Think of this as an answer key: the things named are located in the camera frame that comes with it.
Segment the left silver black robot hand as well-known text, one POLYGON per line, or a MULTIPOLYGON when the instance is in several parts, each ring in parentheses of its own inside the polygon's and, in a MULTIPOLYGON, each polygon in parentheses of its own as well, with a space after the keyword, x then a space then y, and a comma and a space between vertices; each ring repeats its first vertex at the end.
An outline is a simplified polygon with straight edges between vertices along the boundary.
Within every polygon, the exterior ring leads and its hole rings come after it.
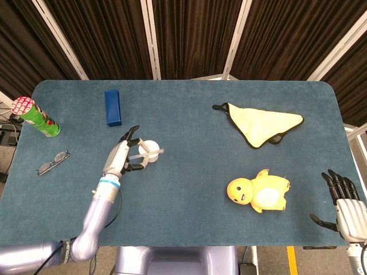
POLYGON ((145 156, 143 161, 139 164, 131 164, 128 158, 128 153, 133 146, 142 146, 147 152, 150 152, 147 145, 142 139, 133 139, 132 136, 135 131, 139 129, 139 125, 131 127, 118 141, 117 145, 111 150, 105 166, 103 168, 103 175, 112 174, 117 176, 119 179, 126 172, 142 170, 148 162, 149 157, 145 156))

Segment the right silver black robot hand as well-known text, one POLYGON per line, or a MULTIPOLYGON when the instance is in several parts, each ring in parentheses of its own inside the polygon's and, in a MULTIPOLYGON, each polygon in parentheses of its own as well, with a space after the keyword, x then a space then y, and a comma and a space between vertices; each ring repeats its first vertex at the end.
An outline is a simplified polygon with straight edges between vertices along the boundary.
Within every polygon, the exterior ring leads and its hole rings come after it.
POLYGON ((335 222, 321 220, 310 214, 311 220, 318 226, 338 232, 348 243, 366 242, 366 204, 359 196, 355 184, 347 177, 329 169, 322 173, 334 206, 335 222))

